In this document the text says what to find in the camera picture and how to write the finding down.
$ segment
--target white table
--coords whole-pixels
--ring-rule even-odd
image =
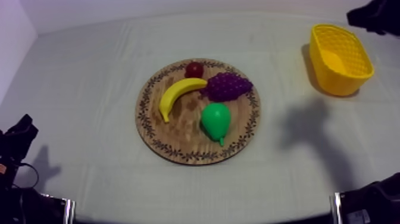
[[[324,213],[331,193],[400,170],[400,40],[350,28],[376,75],[357,96],[331,98],[310,85],[302,53],[312,25],[324,22],[264,13],[175,15],[43,35],[0,106],[0,127],[33,117],[39,134],[25,162],[40,171],[37,189],[76,200],[84,219],[268,223]],[[135,126],[147,79],[193,57],[234,65],[261,97],[255,138],[212,166],[163,160]],[[21,169],[17,183],[35,178],[27,172]]]

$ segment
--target black cable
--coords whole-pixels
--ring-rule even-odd
[[[22,223],[26,224],[25,212],[24,212],[24,207],[23,207],[23,195],[24,195],[24,191],[22,190],[21,197],[20,197],[20,207],[21,207]]]
[[[28,163],[20,163],[18,166],[19,167],[27,166],[27,167],[32,168],[33,171],[35,171],[35,173],[36,173],[36,182],[32,186],[27,187],[27,188],[34,188],[39,183],[39,172],[31,164],[28,164]]]

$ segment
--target plastic basket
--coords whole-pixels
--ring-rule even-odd
[[[374,74],[358,38],[331,24],[312,28],[310,56],[320,87],[337,96],[353,94]]]

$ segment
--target round wooden plate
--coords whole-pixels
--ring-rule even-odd
[[[184,79],[185,68],[197,61],[204,65],[203,79],[219,72],[246,78],[238,69],[221,61],[194,58],[170,64],[155,73],[142,88],[136,103],[136,126],[148,147],[162,158],[179,164],[207,165],[226,160],[241,151],[260,123],[260,98],[255,87],[237,100],[224,102],[231,112],[225,146],[211,141],[200,127],[201,111],[210,103],[198,91],[182,95],[173,105],[170,122],[164,123],[158,105],[173,83]]]

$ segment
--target toy banana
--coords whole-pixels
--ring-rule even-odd
[[[164,121],[166,123],[170,121],[170,119],[168,118],[168,114],[170,113],[172,106],[174,105],[175,100],[178,99],[178,97],[187,92],[202,89],[206,85],[207,81],[204,79],[188,78],[182,79],[170,86],[167,91],[162,95],[159,106]]]

